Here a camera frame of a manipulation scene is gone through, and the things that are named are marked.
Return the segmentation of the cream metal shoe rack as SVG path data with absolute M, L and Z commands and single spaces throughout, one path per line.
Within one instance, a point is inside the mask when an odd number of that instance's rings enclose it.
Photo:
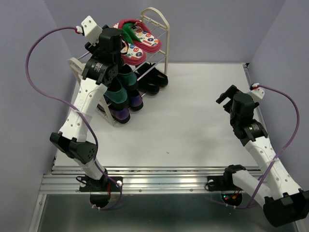
M 137 76 L 137 81 L 141 80 L 143 77 L 149 77 L 147 76 L 146 74 L 150 71 L 150 69 L 145 72 L 144 74 L 139 74 L 137 72 L 137 69 L 140 68 L 144 63 L 148 62 L 150 63 L 150 60 L 153 56 L 157 55 L 157 54 L 162 54 L 162 60 L 165 62 L 165 65 L 167 66 L 168 65 L 168 58 L 169 58 L 169 32 L 170 32 L 170 26 L 169 26 L 169 23 L 168 21 L 166 20 L 166 18 L 163 16 L 163 14 L 157 10 L 156 8 L 154 7 L 149 7 L 149 8 L 146 8 L 145 10 L 143 10 L 139 16 L 139 18 L 137 20 L 140 20 L 142 21 L 147 27 L 148 29 L 151 31 L 151 33 L 156 37 L 158 38 L 161 43 L 162 43 L 162 47 L 161 49 L 156 52 L 156 53 L 146 53 L 146 60 L 140 64 L 140 65 L 137 65 L 137 66 L 133 66 L 133 65 L 129 65 L 133 72 L 136 74 Z M 114 25 L 114 28 L 116 29 L 119 29 L 118 28 L 118 24 L 119 23 L 116 23 Z M 123 65 L 119 65 L 119 70 L 125 65 L 125 63 Z M 167 75 L 167 69 L 164 69 L 163 73 L 165 75 Z M 139 91 L 140 95 L 143 97 L 145 94 L 149 94 L 149 93 L 146 93 L 144 91 L 141 91 L 139 90 L 139 88 L 137 88 L 137 90 Z M 100 99 L 99 103 L 101 101 L 104 100 L 104 95 L 102 96 L 102 98 Z M 116 121 L 108 121 L 111 125 L 114 125 L 116 123 Z

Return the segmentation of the green loafer one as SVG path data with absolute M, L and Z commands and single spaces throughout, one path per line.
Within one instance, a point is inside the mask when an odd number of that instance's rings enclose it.
M 104 98 L 116 109 L 128 107 L 129 99 L 126 89 L 118 78 L 114 78 L 110 87 L 104 94 Z
M 117 77 L 126 90 L 134 91 L 138 88 L 137 76 L 129 65 L 125 64 L 118 71 Z

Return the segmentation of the green loafer rear one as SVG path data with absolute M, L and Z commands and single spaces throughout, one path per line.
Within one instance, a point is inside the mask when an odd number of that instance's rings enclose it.
M 126 90 L 134 91 L 138 88 L 137 76 L 129 65 L 125 64 L 118 71 L 117 77 Z

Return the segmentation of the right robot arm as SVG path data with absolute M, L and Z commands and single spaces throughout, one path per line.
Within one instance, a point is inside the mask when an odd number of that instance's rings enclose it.
M 263 209 L 264 215 L 274 227 L 305 219 L 309 213 L 309 192 L 304 191 L 290 176 L 275 152 L 263 125 L 254 119 L 254 110 L 265 94 L 265 87 L 253 84 L 244 93 L 230 86 L 216 100 L 226 98 L 223 106 L 230 115 L 234 135 L 251 154 L 263 175 L 253 177 L 242 165 L 230 165 L 222 176 L 208 178 L 210 191 L 243 190 Z

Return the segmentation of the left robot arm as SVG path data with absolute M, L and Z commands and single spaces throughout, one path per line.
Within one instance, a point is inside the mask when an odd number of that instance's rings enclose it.
M 123 64 L 122 32 L 97 25 L 84 25 L 83 32 L 89 40 L 86 46 L 93 46 L 93 55 L 86 64 L 76 58 L 69 59 L 80 88 L 64 125 L 59 132 L 51 134 L 50 141 L 84 170 L 81 184 L 103 190 L 107 186 L 107 171 L 97 161 L 98 144 L 87 141 L 87 132 L 91 130 L 89 123 L 97 105 Z

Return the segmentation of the green loafer front one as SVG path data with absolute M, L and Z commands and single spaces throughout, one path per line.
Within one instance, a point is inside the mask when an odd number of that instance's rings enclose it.
M 128 107 L 129 99 L 126 89 L 118 78 L 114 78 L 110 87 L 104 94 L 104 98 L 116 109 Z

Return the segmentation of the purple loafer one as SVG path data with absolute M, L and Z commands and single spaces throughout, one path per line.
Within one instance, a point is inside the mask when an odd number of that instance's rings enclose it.
M 131 110 L 139 111 L 143 108 L 143 99 L 138 90 L 128 91 L 127 95 Z
M 104 100 L 97 105 L 97 109 L 110 122 L 126 124 L 130 120 L 129 109 L 127 107 L 116 108 L 107 97 L 104 97 Z

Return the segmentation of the aluminium mounting rail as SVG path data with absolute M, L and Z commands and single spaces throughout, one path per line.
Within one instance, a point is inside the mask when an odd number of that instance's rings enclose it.
M 223 167 L 108 167 L 110 177 L 123 179 L 123 193 L 135 194 L 202 194 L 207 193 L 208 176 L 220 176 Z M 41 181 L 40 194 L 80 194 L 76 166 L 57 166 Z

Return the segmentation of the pink sandal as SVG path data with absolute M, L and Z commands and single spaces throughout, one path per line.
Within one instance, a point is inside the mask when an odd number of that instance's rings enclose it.
M 129 35 L 134 45 L 147 53 L 156 53 L 162 47 L 161 41 L 140 20 L 123 19 L 119 22 L 118 28 Z
M 122 45 L 121 57 L 125 64 L 137 66 L 146 60 L 146 53 L 134 45 L 129 34 L 122 29 Z

